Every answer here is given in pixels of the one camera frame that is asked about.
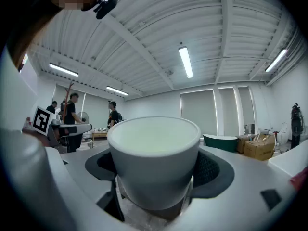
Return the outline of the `wooden coat rack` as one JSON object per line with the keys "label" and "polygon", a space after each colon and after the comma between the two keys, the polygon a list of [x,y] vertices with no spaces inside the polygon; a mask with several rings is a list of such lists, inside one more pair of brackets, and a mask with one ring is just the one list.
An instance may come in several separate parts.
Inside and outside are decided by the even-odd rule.
{"label": "wooden coat rack", "polygon": [[65,94],[65,97],[64,97],[64,99],[63,99],[63,101],[61,103],[61,107],[60,107],[61,108],[61,112],[63,112],[66,109],[66,106],[67,106],[67,103],[68,103],[68,100],[69,100],[69,93],[71,91],[71,88],[72,88],[73,84],[74,84],[73,82],[70,82],[69,87],[65,88],[66,94]]}

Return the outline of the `white cup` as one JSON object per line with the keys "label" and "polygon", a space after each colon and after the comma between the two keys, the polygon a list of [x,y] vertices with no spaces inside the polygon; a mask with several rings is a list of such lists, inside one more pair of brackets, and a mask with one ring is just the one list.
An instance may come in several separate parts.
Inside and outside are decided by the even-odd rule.
{"label": "white cup", "polygon": [[197,160],[201,130],[176,117],[125,120],[107,140],[128,198],[147,210],[163,210],[186,195]]}

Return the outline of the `grey roller blind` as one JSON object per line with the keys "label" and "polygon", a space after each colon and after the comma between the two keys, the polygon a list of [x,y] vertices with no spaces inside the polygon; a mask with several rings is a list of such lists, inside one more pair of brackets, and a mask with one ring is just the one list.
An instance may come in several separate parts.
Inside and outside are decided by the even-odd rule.
{"label": "grey roller blind", "polygon": [[233,88],[219,89],[222,100],[225,136],[237,136],[239,133],[238,112]]}
{"label": "grey roller blind", "polygon": [[213,90],[180,94],[181,118],[195,123],[202,134],[217,135],[217,116]]}
{"label": "grey roller blind", "polygon": [[251,100],[251,94],[248,87],[239,87],[239,94],[241,98],[244,125],[251,125],[255,123],[254,110]]}

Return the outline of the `person's left forearm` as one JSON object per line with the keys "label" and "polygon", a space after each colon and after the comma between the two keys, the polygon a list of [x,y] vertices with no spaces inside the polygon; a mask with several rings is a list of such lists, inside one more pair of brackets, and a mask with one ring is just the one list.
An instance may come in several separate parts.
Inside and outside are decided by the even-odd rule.
{"label": "person's left forearm", "polygon": [[39,133],[39,132],[37,132],[37,131],[35,131],[35,133],[36,133],[37,139],[38,139],[45,147],[50,147],[49,140],[48,140],[48,138],[47,138],[45,135],[43,135],[43,134],[41,134],[41,133]]}

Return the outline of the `standing fan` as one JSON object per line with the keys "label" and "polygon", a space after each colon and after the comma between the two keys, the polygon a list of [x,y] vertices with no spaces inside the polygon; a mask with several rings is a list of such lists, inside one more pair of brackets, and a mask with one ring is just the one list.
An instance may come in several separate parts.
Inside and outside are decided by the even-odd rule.
{"label": "standing fan", "polygon": [[82,123],[89,124],[89,116],[86,112],[79,112],[77,117]]}

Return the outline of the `ceiling tube light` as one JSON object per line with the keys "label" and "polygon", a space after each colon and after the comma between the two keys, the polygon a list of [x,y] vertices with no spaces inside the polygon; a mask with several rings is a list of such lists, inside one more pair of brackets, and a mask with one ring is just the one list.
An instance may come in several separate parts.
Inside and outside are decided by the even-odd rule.
{"label": "ceiling tube light", "polygon": [[287,49],[282,49],[276,58],[271,62],[271,64],[266,68],[265,72],[270,72],[273,67],[275,67],[279,61],[285,56]]}
{"label": "ceiling tube light", "polygon": [[61,66],[58,66],[58,65],[52,64],[52,63],[49,63],[49,66],[50,66],[50,68],[55,69],[55,70],[57,70],[57,71],[61,71],[61,72],[63,72],[63,73],[72,75],[72,76],[74,76],[74,77],[78,77],[78,73],[77,73],[77,72],[71,71],[71,70],[66,69],[66,68],[64,68],[64,67],[61,67]]}
{"label": "ceiling tube light", "polygon": [[118,90],[118,89],[115,89],[115,88],[110,87],[110,86],[107,86],[106,89],[107,90],[111,90],[111,91],[116,92],[116,93],[119,93],[119,94],[124,95],[124,96],[128,96],[129,95],[128,93],[126,93],[126,92],[124,92],[122,90]]}
{"label": "ceiling tube light", "polygon": [[180,54],[182,63],[184,65],[187,78],[193,78],[193,72],[192,72],[193,70],[191,66],[191,60],[190,60],[188,48],[187,47],[179,48],[179,54]]}

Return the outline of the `black equipment stand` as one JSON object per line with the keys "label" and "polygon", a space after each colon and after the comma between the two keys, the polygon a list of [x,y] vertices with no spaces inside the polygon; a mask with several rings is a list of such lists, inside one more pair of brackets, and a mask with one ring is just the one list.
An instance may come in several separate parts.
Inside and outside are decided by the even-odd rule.
{"label": "black equipment stand", "polygon": [[302,113],[297,103],[294,104],[291,111],[291,130],[291,149],[293,149],[299,145],[300,135],[302,133]]}

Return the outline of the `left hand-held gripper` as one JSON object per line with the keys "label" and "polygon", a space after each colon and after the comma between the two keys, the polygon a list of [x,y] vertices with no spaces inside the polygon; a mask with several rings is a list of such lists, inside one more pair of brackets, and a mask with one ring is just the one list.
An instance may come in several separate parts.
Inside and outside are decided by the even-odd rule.
{"label": "left hand-held gripper", "polygon": [[58,115],[37,106],[32,121],[32,129],[44,136],[46,146],[57,149],[59,153],[67,153],[68,142],[65,137],[82,135],[91,131],[92,125],[84,123],[63,124]]}

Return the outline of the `green bathtub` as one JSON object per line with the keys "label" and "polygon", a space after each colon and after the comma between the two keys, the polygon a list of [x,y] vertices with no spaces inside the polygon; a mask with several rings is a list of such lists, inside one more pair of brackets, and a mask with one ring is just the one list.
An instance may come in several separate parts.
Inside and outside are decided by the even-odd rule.
{"label": "green bathtub", "polygon": [[221,149],[227,152],[235,153],[238,138],[235,136],[217,136],[203,134],[204,144],[208,147]]}

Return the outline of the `large cardboard box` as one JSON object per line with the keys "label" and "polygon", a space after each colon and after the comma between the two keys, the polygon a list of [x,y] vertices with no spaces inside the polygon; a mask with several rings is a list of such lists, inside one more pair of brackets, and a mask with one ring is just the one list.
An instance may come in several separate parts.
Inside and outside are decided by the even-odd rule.
{"label": "large cardboard box", "polygon": [[273,155],[275,142],[273,134],[258,134],[253,140],[245,143],[244,155],[260,161],[268,160]]}

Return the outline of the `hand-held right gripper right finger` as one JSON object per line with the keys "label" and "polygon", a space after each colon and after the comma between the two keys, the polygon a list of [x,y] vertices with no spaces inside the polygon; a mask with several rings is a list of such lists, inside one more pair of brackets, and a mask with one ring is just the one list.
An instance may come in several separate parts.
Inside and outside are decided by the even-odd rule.
{"label": "hand-held right gripper right finger", "polygon": [[266,162],[201,145],[234,169],[234,180],[220,195],[193,199],[166,231],[264,231],[295,195],[290,176]]}

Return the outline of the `small cardboard box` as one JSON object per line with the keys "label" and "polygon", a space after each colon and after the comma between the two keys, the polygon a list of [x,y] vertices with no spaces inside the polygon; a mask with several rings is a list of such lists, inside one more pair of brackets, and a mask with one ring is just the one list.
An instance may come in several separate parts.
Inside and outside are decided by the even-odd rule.
{"label": "small cardboard box", "polygon": [[240,154],[243,154],[245,143],[247,141],[253,140],[254,137],[255,137],[255,135],[252,135],[252,134],[237,136],[237,149],[236,149],[237,152],[240,153]]}

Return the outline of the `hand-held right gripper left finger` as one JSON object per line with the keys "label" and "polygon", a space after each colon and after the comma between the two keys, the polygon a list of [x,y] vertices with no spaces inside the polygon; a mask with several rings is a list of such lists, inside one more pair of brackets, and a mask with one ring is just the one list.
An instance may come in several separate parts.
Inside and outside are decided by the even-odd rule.
{"label": "hand-held right gripper left finger", "polygon": [[117,195],[111,181],[99,180],[86,170],[90,151],[60,154],[54,148],[45,149],[53,179],[77,231],[135,231],[98,205],[101,199]]}

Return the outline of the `white sack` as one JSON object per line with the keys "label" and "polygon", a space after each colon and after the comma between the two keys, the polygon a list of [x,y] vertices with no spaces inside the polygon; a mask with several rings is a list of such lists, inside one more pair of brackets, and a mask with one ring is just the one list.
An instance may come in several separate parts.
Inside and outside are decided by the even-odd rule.
{"label": "white sack", "polygon": [[289,129],[287,123],[282,123],[281,130],[277,133],[277,143],[280,145],[286,144],[288,142]]}

